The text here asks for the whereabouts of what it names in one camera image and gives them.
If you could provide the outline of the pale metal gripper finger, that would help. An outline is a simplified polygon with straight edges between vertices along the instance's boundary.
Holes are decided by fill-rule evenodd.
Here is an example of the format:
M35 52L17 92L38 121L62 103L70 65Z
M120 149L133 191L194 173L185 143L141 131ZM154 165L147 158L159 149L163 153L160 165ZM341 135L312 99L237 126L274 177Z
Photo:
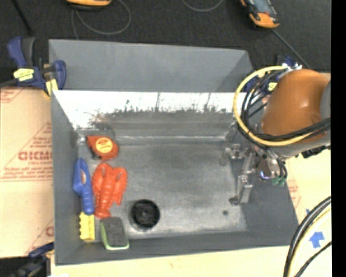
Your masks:
M235 195L229 199L231 205L247 204L253 184L247 174L241 174L236 179Z
M226 166L229 162L238 161L245 158L245 150L241 144L224 143L221 147L220 166Z

